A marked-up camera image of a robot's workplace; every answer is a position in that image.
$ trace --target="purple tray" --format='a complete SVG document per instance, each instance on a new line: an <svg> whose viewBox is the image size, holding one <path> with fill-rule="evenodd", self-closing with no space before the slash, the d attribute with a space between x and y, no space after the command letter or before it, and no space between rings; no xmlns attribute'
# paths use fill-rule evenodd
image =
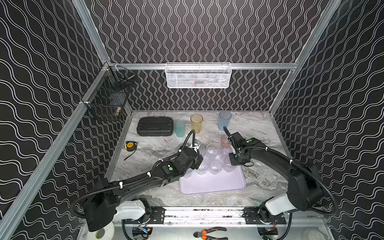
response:
<svg viewBox="0 0 384 240"><path fill-rule="evenodd" d="M223 168L217 174L213 174L214 171L208 168L204 175L193 170L190 177L181 177L179 179L180 192L184 195L191 195L244 189L247 184L241 166L231 169L224 162L222 165Z"/></svg>

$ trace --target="wire cutters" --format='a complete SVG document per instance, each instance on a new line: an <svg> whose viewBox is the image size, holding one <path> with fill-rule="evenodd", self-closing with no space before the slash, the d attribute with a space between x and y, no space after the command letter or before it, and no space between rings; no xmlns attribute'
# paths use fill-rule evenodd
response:
<svg viewBox="0 0 384 240"><path fill-rule="evenodd" d="M228 240L227 237L222 237L222 238L215 238L211 236L207 236L207 233L210 232L215 232L215 231L226 231L227 229L225 227L214 227L210 229L204 229L201 232L195 232L193 234L194 237L201 237L203 240Z"/></svg>

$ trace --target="white wire basket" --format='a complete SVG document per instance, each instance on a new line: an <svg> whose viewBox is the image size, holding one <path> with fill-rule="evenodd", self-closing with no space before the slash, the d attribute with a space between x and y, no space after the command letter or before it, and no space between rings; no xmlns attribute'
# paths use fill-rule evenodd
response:
<svg viewBox="0 0 384 240"><path fill-rule="evenodd" d="M166 63L169 88L227 88L230 63Z"/></svg>

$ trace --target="clear plastic cup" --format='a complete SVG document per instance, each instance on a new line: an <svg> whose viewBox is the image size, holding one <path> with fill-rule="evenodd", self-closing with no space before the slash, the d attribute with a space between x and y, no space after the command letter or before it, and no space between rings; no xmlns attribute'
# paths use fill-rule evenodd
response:
<svg viewBox="0 0 384 240"><path fill-rule="evenodd" d="M195 130L196 134L199 134L203 125L203 116L201 116L200 114L193 114L191 116L191 125L192 129Z"/></svg>
<svg viewBox="0 0 384 240"><path fill-rule="evenodd" d="M220 147L217 144L210 143L205 150L205 157L208 159L215 159L219 154Z"/></svg>
<svg viewBox="0 0 384 240"><path fill-rule="evenodd" d="M232 172L235 170L236 166L232 166L231 161L229 160L229 156L224 159L223 168L226 172Z"/></svg>
<svg viewBox="0 0 384 240"><path fill-rule="evenodd" d="M173 128L177 137L184 137L185 135L185 122L182 120L177 120L173 123Z"/></svg>
<svg viewBox="0 0 384 240"><path fill-rule="evenodd" d="M228 136L227 136L227 135L223 135L223 136L221 136L221 143L220 143L220 146L223 146L224 144L229 144Z"/></svg>
<svg viewBox="0 0 384 240"><path fill-rule="evenodd" d="M226 157L228 157L230 152L232 152L231 145L223 144L223 146L220 147L220 159L224 160Z"/></svg>
<svg viewBox="0 0 384 240"><path fill-rule="evenodd" d="M202 157L204 157L204 155L205 155L205 147L203 147L203 146L200 145L200 147L199 147L199 152L200 152L200 155L201 155Z"/></svg>
<svg viewBox="0 0 384 240"><path fill-rule="evenodd" d="M188 178L192 175L193 169L188 168L188 170L185 172L184 176L185 178Z"/></svg>
<svg viewBox="0 0 384 240"><path fill-rule="evenodd" d="M223 127L228 127L229 121L231 120L232 114L229 111L221 111L218 117L217 127L223 131Z"/></svg>
<svg viewBox="0 0 384 240"><path fill-rule="evenodd" d="M223 165L219 160L212 160L211 163L209 164L209 167L212 170L211 173L218 174L220 170L223 168Z"/></svg>
<svg viewBox="0 0 384 240"><path fill-rule="evenodd" d="M207 173L207 170L208 170L208 168L209 168L209 163L210 163L210 160L208 160L208 159L204 159L204 160L201 162L199 168L195 170L195 171L197 172L197 174L199 174L199 175L204 175L204 174L206 174L206 173Z"/></svg>

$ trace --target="blue plastic cup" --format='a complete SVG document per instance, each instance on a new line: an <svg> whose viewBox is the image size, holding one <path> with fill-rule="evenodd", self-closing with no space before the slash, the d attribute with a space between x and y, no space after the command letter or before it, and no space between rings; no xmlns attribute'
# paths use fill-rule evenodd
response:
<svg viewBox="0 0 384 240"><path fill-rule="evenodd" d="M185 122L182 120L177 120L173 123L173 128L175 129L176 136L184 137L185 135Z"/></svg>
<svg viewBox="0 0 384 240"><path fill-rule="evenodd" d="M223 127L228 127L232 114L229 111L221 111L218 117L218 128L224 130Z"/></svg>

